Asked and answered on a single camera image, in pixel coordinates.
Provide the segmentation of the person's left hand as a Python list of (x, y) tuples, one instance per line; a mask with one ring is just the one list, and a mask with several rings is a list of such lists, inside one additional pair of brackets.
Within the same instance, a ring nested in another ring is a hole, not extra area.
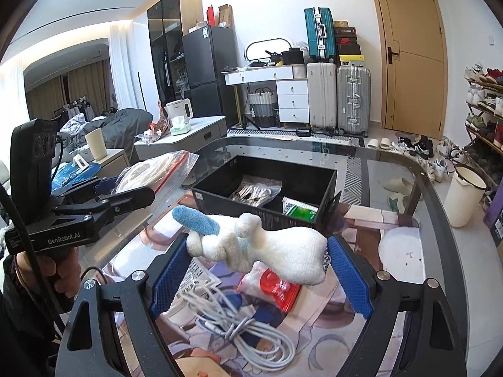
[[(25, 252), (17, 254), (14, 258), (16, 264), (16, 275), (22, 286), (30, 292), (38, 292), (37, 281), (27, 254)], [(55, 281), (55, 291), (64, 294), (68, 298), (73, 298), (80, 288), (81, 266), (78, 263), (78, 250), (69, 249), (67, 256), (56, 263), (47, 256), (38, 256), (37, 262), (42, 276), (51, 277), (57, 275), (59, 278)]]

